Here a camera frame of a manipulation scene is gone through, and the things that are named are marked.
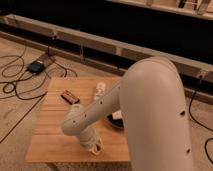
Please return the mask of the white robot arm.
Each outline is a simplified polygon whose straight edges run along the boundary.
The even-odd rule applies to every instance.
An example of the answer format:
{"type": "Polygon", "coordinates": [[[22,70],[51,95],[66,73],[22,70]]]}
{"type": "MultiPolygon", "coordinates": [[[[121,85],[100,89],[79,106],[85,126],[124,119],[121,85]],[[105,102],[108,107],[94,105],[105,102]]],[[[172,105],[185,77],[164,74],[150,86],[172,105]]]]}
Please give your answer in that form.
{"type": "Polygon", "coordinates": [[[62,131],[90,146],[91,125],[116,111],[122,113],[132,171],[194,171],[184,88],[170,60],[136,62],[98,100],[71,108],[62,131]]]}

